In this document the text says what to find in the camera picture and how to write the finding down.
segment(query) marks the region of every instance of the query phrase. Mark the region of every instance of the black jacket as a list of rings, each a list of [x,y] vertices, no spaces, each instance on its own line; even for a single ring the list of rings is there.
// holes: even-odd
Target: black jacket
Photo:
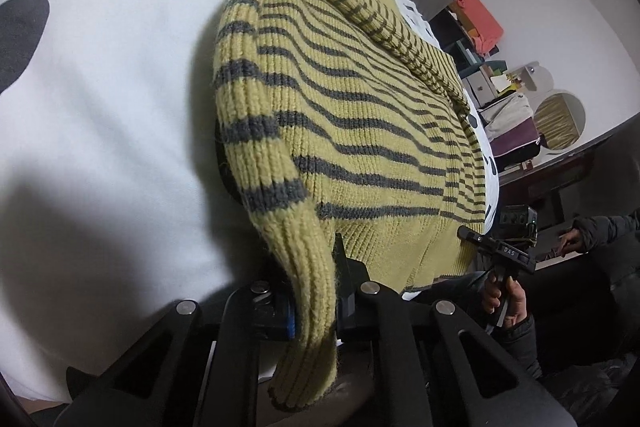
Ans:
[[[540,378],[542,370],[538,363],[536,347],[536,323],[533,315],[516,324],[513,328],[495,328],[492,337],[509,353],[533,378]]]
[[[628,216],[579,217],[574,220],[574,229],[580,230],[585,253],[597,247],[610,245],[623,235],[640,232],[640,208]]]

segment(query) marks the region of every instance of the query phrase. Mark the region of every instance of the gray stripe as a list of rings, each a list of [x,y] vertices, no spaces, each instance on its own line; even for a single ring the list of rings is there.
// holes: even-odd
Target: gray stripe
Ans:
[[[296,57],[286,48],[282,48],[280,46],[258,46],[258,54],[260,55],[280,55],[280,57],[287,57],[292,61],[297,63]],[[341,78],[361,78],[364,77],[358,73],[357,71],[348,70],[345,68],[329,68],[328,66],[324,66],[314,61],[310,57],[307,57],[305,54],[302,54],[304,58],[306,58],[306,63],[309,66],[313,67],[315,70],[320,71],[320,73],[325,74],[326,76],[338,76]]]
[[[476,204],[477,201],[472,200],[469,196],[467,196],[462,190],[459,190],[458,192],[459,196],[462,196],[463,198],[465,198],[465,200],[469,203],[469,204]]]
[[[367,17],[366,19],[364,19],[360,25],[361,26],[367,26],[369,24],[371,24],[374,20],[376,20],[376,16],[379,17],[379,15],[375,12],[375,11],[371,11],[371,15],[369,15],[369,17]]]
[[[263,19],[281,19],[281,20],[287,20],[288,22],[293,22],[294,21],[293,19],[291,19],[289,16],[287,16],[285,14],[267,14],[267,15],[262,16],[262,18]],[[305,41],[306,44],[310,45],[314,49],[317,49],[316,46],[319,47],[319,44],[309,44],[309,42],[306,40],[306,38],[303,37],[303,32],[300,31],[300,27],[297,26],[297,23],[294,22],[294,25],[296,26],[296,29],[298,29],[298,31],[300,33],[300,36],[303,38],[303,40]],[[316,31],[316,28],[312,28],[311,27],[310,29],[311,29],[311,31]],[[332,36],[326,35],[326,34],[322,33],[321,31],[317,31],[317,33],[320,34],[320,35],[323,35],[323,36],[325,36],[327,38],[333,39]],[[289,38],[291,39],[293,45],[295,45],[297,50],[300,52],[300,54],[303,55],[305,58],[308,58],[306,56],[306,54],[299,48],[297,42],[291,36]],[[351,49],[351,47],[346,45],[346,44],[344,44],[344,46],[347,49]],[[328,55],[349,58],[346,54],[342,53],[339,50],[333,50],[332,48],[327,48],[326,50],[327,50],[326,53]],[[362,55],[363,57],[367,57],[367,58],[371,59],[371,57],[369,57],[368,55],[362,53],[362,51],[358,51],[358,53],[360,55]],[[395,76],[390,74],[388,71],[385,71],[382,68],[377,67],[370,60],[364,60],[360,65],[370,75],[370,77],[367,78],[368,81],[370,81],[372,84],[376,84],[378,86],[382,86],[382,88],[381,87],[374,87],[373,85],[369,84],[369,87],[371,89],[373,89],[373,90],[375,90],[375,91],[377,91],[379,93],[386,94],[387,96],[390,96],[392,99],[396,100],[396,102],[398,102],[400,105],[402,105],[402,107],[404,107],[407,111],[409,111],[409,112],[411,112],[413,114],[419,115],[419,116],[423,116],[425,114],[431,114],[431,111],[429,111],[429,110],[420,110],[420,109],[414,109],[414,108],[409,107],[404,102],[402,102],[402,100],[400,100],[400,98],[398,98],[393,92],[391,92],[390,90],[386,89],[387,87],[389,87],[393,91],[396,91],[396,92],[402,94],[405,98],[411,100],[412,102],[419,103],[420,105],[424,105],[426,103],[426,105],[428,107],[432,107],[432,108],[437,108],[439,110],[443,110],[442,107],[439,107],[439,106],[434,105],[434,104],[427,103],[424,100],[421,100],[419,98],[414,98],[414,97],[408,95],[404,90],[399,89],[397,86],[393,86],[392,84],[389,84],[388,82],[384,82],[384,81],[380,80],[379,78],[377,78],[377,76],[372,71],[369,70],[369,67],[371,67],[371,68],[373,68],[373,69],[375,69],[377,71],[380,71],[381,73],[383,73],[385,75],[388,75],[393,79],[396,79]]]
[[[240,78],[262,80],[262,72],[255,62],[246,58],[235,58],[220,66],[213,76],[213,84],[216,89],[219,89],[224,84],[234,82]]]
[[[464,210],[467,214],[484,214],[484,210],[471,210],[470,208],[466,208],[465,205],[458,201],[458,198],[453,198],[452,196],[444,196],[442,198],[442,201],[447,201],[447,203],[455,203],[460,210]]]
[[[313,6],[313,8],[314,8],[314,10],[316,10],[316,11],[318,11],[318,12],[324,14],[324,15],[327,15],[328,17],[331,17],[331,19],[336,21],[336,22],[342,22],[343,16],[340,14],[339,10],[337,10],[338,14],[336,14],[336,13],[333,13],[333,12],[331,12],[331,11],[325,9],[325,8],[319,7],[319,6]],[[354,8],[354,10],[357,11],[360,8],[361,7],[356,7],[356,8]],[[363,52],[362,50],[359,51],[363,56],[370,57],[371,55],[377,55],[382,60],[388,60],[388,57],[386,57],[385,55],[380,53],[380,50],[379,50],[379,48],[377,46],[371,46],[369,44],[369,39],[367,39],[364,42],[361,42],[360,39],[357,38],[356,36],[354,36],[353,34],[347,33],[345,31],[342,31],[340,28],[337,28],[337,27],[329,24],[324,19],[317,19],[316,18],[316,20],[318,20],[318,22],[321,23],[323,26],[325,26],[329,31],[331,31],[333,33],[338,33],[338,35],[341,35],[341,36],[343,36],[345,38],[348,38],[349,40],[354,41],[359,45],[362,45],[362,44],[366,45],[366,47],[367,47],[367,51],[366,52]],[[385,64],[384,62],[379,62],[379,64],[384,66],[385,68],[388,68],[390,71],[394,71],[397,74],[400,74],[400,75],[405,74],[404,71],[396,69],[391,64],[388,64],[388,63]],[[398,78],[396,76],[394,76],[394,78],[396,80],[401,80],[400,78]]]
[[[300,14],[300,16],[301,16],[302,20],[304,21],[304,23],[305,23],[305,24],[306,24],[310,29],[312,29],[313,31],[315,31],[315,32],[317,32],[317,33],[320,33],[321,35],[325,36],[326,38],[329,38],[329,39],[331,39],[331,40],[334,40],[334,39],[335,39],[335,35],[331,35],[331,34],[328,34],[328,33],[324,33],[321,29],[317,28],[317,27],[316,27],[316,26],[314,26],[311,22],[309,22],[309,19],[308,19],[308,18],[306,18],[306,14],[303,12],[302,8],[301,8],[300,6],[298,6],[297,4],[290,3],[290,2],[275,2],[275,3],[265,3],[265,4],[264,4],[264,6],[265,6],[265,7],[269,7],[269,8],[287,7],[287,8],[294,9],[294,10],[296,10],[296,11]],[[323,9],[321,9],[321,8],[319,8],[319,7],[316,7],[316,6],[313,6],[313,8],[314,8],[314,10],[318,10],[319,12],[322,12],[322,13],[324,13],[324,14],[326,14],[326,15],[331,16],[331,18],[332,18],[332,19],[334,19],[334,20],[339,20],[339,19],[337,19],[337,16],[336,16],[335,14],[332,14],[331,12],[329,12],[329,11],[327,11],[327,10],[323,10]],[[325,20],[317,19],[317,18],[316,18],[316,22],[321,23],[321,24],[322,24],[323,26],[325,26],[325,27],[326,27],[326,28],[327,28],[327,29],[328,29],[332,34],[338,34],[338,35],[340,35],[340,36],[342,36],[342,37],[345,37],[345,38],[347,38],[347,39],[349,39],[349,40],[351,40],[351,41],[353,41],[353,42],[356,42],[357,44],[360,44],[360,45],[364,44],[364,45],[367,47],[367,49],[366,49],[366,50],[360,49],[360,48],[358,48],[358,47],[356,47],[356,46],[350,46],[350,45],[345,44],[344,42],[342,42],[342,45],[343,45],[345,48],[347,48],[348,50],[350,50],[350,51],[352,51],[352,52],[354,52],[354,53],[357,53],[358,55],[361,55],[362,57],[367,57],[369,60],[373,60],[373,61],[375,61],[376,63],[380,64],[382,67],[384,67],[384,68],[387,68],[387,69],[388,69],[388,71],[378,69],[379,71],[382,71],[383,73],[389,74],[389,76],[392,76],[392,77],[393,77],[394,79],[396,79],[396,80],[397,80],[397,77],[395,77],[395,76],[393,76],[392,74],[390,74],[390,73],[389,73],[389,71],[393,71],[394,73],[397,73],[397,74],[405,74],[405,73],[404,73],[404,71],[401,71],[401,70],[396,69],[393,65],[391,65],[391,64],[385,64],[382,60],[388,60],[388,57],[385,57],[385,55],[382,55],[378,49],[376,49],[375,47],[371,46],[371,45],[369,44],[369,42],[368,42],[368,39],[367,39],[367,41],[365,41],[365,42],[361,42],[361,41],[360,41],[357,37],[355,37],[353,34],[347,33],[347,32],[345,32],[345,31],[341,30],[340,28],[338,28],[338,27],[336,27],[336,26],[333,26],[333,25],[329,24],[329,23],[328,23],[328,22],[326,22]]]
[[[475,192],[476,188],[484,188],[484,183],[474,183],[474,184],[467,184],[464,178],[460,178],[460,183],[462,185],[465,185],[465,187],[470,191],[470,192]]]
[[[349,182],[354,185],[370,185],[373,187],[394,188],[396,190],[409,190],[428,196],[441,196],[444,194],[441,188],[426,187],[425,185],[410,180],[388,178],[381,174],[371,174],[368,172],[356,174],[317,156],[295,156],[293,163],[295,163],[298,170],[306,174],[324,174],[331,179]]]
[[[343,206],[333,203],[319,203],[316,214],[320,219],[375,219],[377,217],[437,216],[438,209],[428,206]]]
[[[265,7],[279,8],[279,7],[296,7],[296,6],[293,3],[280,2],[280,3],[265,3]],[[302,17],[302,19],[305,21],[305,23],[307,23],[307,25],[309,25],[308,24],[308,20],[306,20],[306,18],[304,16]],[[327,24],[327,23],[325,23],[323,21],[320,21],[320,22],[323,23],[324,26],[327,26],[332,31],[334,31],[334,32],[336,32],[336,33],[338,33],[338,34],[340,34],[342,36],[345,36],[347,38],[350,38],[353,41],[360,42],[357,38],[353,37],[352,35],[347,34],[346,32],[342,32],[339,28],[331,27],[331,25],[329,25],[329,24]],[[331,40],[335,39],[335,36],[326,35],[326,34],[324,36],[330,38]],[[377,62],[379,65],[376,65],[375,63],[371,62],[371,59],[372,59],[371,55],[366,54],[362,50],[358,50],[357,48],[352,48],[348,44],[342,44],[342,45],[345,46],[347,49],[360,54],[363,57],[367,57],[370,60],[371,68],[390,76],[396,82],[398,82],[399,84],[402,84],[404,87],[406,87],[406,89],[409,89],[409,90],[412,90],[412,91],[417,90],[421,95],[426,96],[426,93],[422,92],[420,89],[417,89],[416,86],[412,86],[411,84],[407,84],[407,82],[404,81],[402,78],[400,78],[400,76],[397,76],[397,75],[400,75],[400,74],[406,74],[406,72],[396,70],[396,68],[391,68],[387,64],[384,64],[384,62],[379,62],[377,60],[375,60],[375,62]],[[407,98],[408,100],[411,100],[414,103],[420,103],[420,104],[425,103],[424,99],[415,98],[414,96],[412,96],[408,92],[406,92],[404,89],[401,89],[400,87],[395,86],[394,84],[389,84],[388,82],[385,82],[380,78],[376,78],[374,76],[374,77],[372,77],[371,80],[376,82],[376,83],[378,83],[378,84],[381,84],[381,85],[383,85],[385,87],[388,87],[388,88],[398,92],[399,94],[402,94],[405,98]],[[443,110],[442,106],[435,105],[435,104],[431,105],[430,107],[438,108],[439,110]]]
[[[244,143],[251,140],[260,141],[264,138],[278,137],[278,123],[272,116],[248,116],[236,120],[232,124],[220,126],[220,136],[226,144]]]
[[[344,145],[336,143],[325,129],[311,120],[306,114],[294,111],[281,111],[274,114],[280,127],[303,127],[306,130],[326,139],[334,149],[345,155],[381,156],[387,160],[414,166],[418,171],[430,176],[444,176],[444,169],[420,165],[417,158],[410,154],[405,154],[391,150],[382,145],[360,144]]]
[[[245,188],[241,195],[242,202],[249,212],[264,214],[303,201],[306,198],[306,188],[300,179],[284,180],[259,188]]]
[[[252,24],[249,24],[245,21],[233,21],[229,24],[225,24],[220,28],[218,32],[218,42],[221,41],[227,35],[232,33],[249,33],[252,34],[255,32],[255,28]]]
[[[282,35],[285,38],[289,39],[289,41],[291,42],[291,44],[293,45],[293,47],[295,47],[295,49],[298,51],[298,53],[300,53],[300,55],[302,55],[303,57],[305,57],[307,60],[305,62],[308,62],[310,59],[308,58],[308,56],[305,54],[304,50],[300,49],[299,44],[296,42],[295,38],[284,28],[278,28],[277,26],[267,26],[265,28],[260,28],[260,30],[258,31],[260,34],[277,34],[277,35]],[[309,41],[305,36],[300,35],[300,37],[302,38],[303,41],[305,41],[305,44],[307,44],[309,47],[311,47],[312,49],[324,52],[327,55],[331,55],[331,56],[338,56],[338,57],[345,57],[345,58],[349,58],[346,55],[344,55],[342,52],[338,51],[338,50],[333,50],[331,48],[327,48],[326,46],[322,46],[320,44],[315,44],[314,42]],[[298,62],[295,58],[291,58],[291,60],[295,61],[295,65],[298,67]],[[364,70],[367,71],[367,73],[371,74],[373,76],[373,74],[367,69],[367,65],[365,63],[360,64],[361,67],[363,67]],[[306,76],[305,73],[303,73],[302,69],[300,67],[298,67],[298,73],[300,74],[300,76],[303,78],[303,80],[305,81],[306,84],[308,84],[310,87],[312,87],[314,90],[324,94],[325,96],[328,96],[330,98],[333,98],[334,100],[350,100],[351,102],[354,101],[364,101],[364,102],[372,102],[372,103],[376,103],[378,105],[382,105],[383,107],[386,107],[390,110],[392,110],[393,112],[395,112],[396,114],[398,114],[399,116],[401,116],[409,125],[411,125],[412,127],[414,127],[415,130],[417,130],[418,132],[420,132],[421,134],[425,135],[429,141],[431,141],[432,143],[446,143],[449,146],[455,146],[457,145],[456,142],[452,142],[452,141],[445,141],[444,138],[440,137],[440,136],[436,136],[436,137],[431,137],[429,136],[427,133],[425,133],[425,129],[429,129],[429,128],[434,128],[437,127],[437,124],[433,124],[431,125],[431,123],[428,124],[421,124],[421,123],[417,123],[415,120],[413,120],[411,117],[409,117],[407,114],[405,114],[397,105],[394,105],[392,103],[386,102],[385,100],[382,100],[376,96],[373,96],[372,94],[367,94],[367,93],[362,93],[362,92],[347,92],[347,91],[338,91],[338,90],[331,90],[328,89],[324,86],[320,86],[319,84],[316,84],[314,81],[312,81],[308,76]],[[367,84],[367,86],[369,86],[370,89],[382,93],[382,94],[386,94],[387,96],[391,97],[392,99],[394,99],[399,105],[401,105],[402,107],[405,108],[405,110],[407,110],[408,112],[416,115],[416,116],[425,116],[425,115],[432,115],[432,111],[430,111],[429,109],[414,109],[411,107],[408,107],[407,105],[404,105],[404,103],[401,102],[401,100],[398,99],[398,97],[396,97],[393,93],[388,92],[385,89],[378,89],[377,87],[374,87],[372,85],[370,85],[367,81],[370,80],[370,78],[366,78],[364,76],[361,76],[361,78],[363,79],[363,81],[365,81],[365,83]]]
[[[476,219],[466,219],[465,217],[460,217],[453,212],[449,212],[448,210],[441,210],[438,215],[442,217],[449,217],[449,219],[453,219],[459,223],[484,223],[484,218],[476,218]]]
[[[289,86],[289,87],[293,87],[294,89],[296,89],[300,95],[302,96],[302,98],[305,100],[306,103],[308,103],[308,105],[314,109],[315,111],[317,111],[318,113],[320,113],[322,116],[324,116],[328,121],[330,121],[333,125],[335,125],[336,127],[340,127],[342,129],[349,129],[349,130],[353,130],[353,129],[363,129],[363,128],[375,128],[375,129],[382,129],[385,131],[388,131],[390,133],[395,134],[398,137],[404,138],[406,140],[409,140],[411,143],[413,143],[416,147],[416,149],[422,153],[425,154],[429,154],[431,156],[435,156],[436,158],[445,158],[445,159],[455,159],[455,160],[460,160],[460,156],[455,155],[455,154],[449,154],[449,153],[445,153],[445,152],[441,152],[441,151],[436,151],[434,149],[432,149],[431,147],[424,145],[420,142],[418,142],[417,139],[415,139],[415,137],[409,133],[409,131],[398,127],[397,125],[393,125],[392,123],[389,123],[385,120],[380,120],[380,118],[343,118],[340,116],[336,116],[333,113],[329,112],[327,109],[325,109],[322,105],[320,105],[317,102],[314,102],[313,100],[311,100],[309,97],[307,97],[302,90],[300,89],[300,86],[298,86],[298,83],[296,82],[296,86],[291,85],[292,82],[295,82],[295,79],[293,79],[292,77],[287,77],[287,75],[281,74],[281,73],[267,73],[264,75],[264,82],[268,85],[268,86],[275,86],[275,85],[285,85],[285,86]]]
[[[258,9],[260,7],[260,3],[258,3],[258,0],[228,0],[225,5],[225,10],[231,8],[236,4],[246,4],[248,6],[254,7],[255,9]]]
[[[484,174],[482,174],[482,175],[476,175],[476,173],[475,173],[475,172],[466,172],[466,171],[465,171],[465,178],[466,178],[467,180],[478,180],[478,179],[482,178],[482,181],[484,181]]]
[[[269,14],[261,17],[261,19],[283,19],[284,17],[280,16],[280,14]],[[322,52],[326,55],[331,55],[332,57],[343,57],[349,58],[348,55],[340,50],[334,50],[333,48],[329,48],[327,46],[323,46],[322,44],[318,44],[317,42],[313,42],[309,40],[304,32],[300,31],[300,27],[297,24],[294,24],[296,29],[298,30],[298,35],[305,41],[305,44],[310,48]],[[284,28],[279,28],[278,26],[265,26],[258,30],[260,35],[282,35],[289,39],[289,41],[296,47],[296,49],[302,54],[302,50],[300,50],[300,46],[296,42],[296,39]]]

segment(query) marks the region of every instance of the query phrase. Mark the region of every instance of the striped sweater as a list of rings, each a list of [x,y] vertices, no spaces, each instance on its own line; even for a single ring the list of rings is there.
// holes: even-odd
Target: striped sweater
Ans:
[[[396,291],[464,273],[482,155],[452,59],[393,0],[229,0],[214,89],[242,203],[296,298],[272,396],[304,407],[335,378],[335,232]]]

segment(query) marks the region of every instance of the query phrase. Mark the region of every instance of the metal screw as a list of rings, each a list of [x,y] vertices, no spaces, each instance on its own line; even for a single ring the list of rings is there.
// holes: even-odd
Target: metal screw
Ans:
[[[178,305],[175,307],[175,310],[180,315],[191,315],[194,311],[196,311],[196,303],[193,301],[178,302]]]
[[[254,281],[251,285],[251,291],[261,295],[269,291],[269,283],[267,281]]]
[[[367,295],[375,295],[380,291],[380,284],[373,281],[367,281],[360,285],[360,291]]]
[[[456,306],[450,301],[438,301],[436,303],[436,311],[442,315],[453,315]]]

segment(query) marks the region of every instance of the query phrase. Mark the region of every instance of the polka dot bedding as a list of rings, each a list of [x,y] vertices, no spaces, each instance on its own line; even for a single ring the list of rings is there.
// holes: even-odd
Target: polka dot bedding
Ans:
[[[215,156],[224,1],[0,0],[0,371],[15,393],[68,399],[69,365],[100,373],[169,302],[255,276],[264,252]],[[498,178],[469,119],[489,227]]]

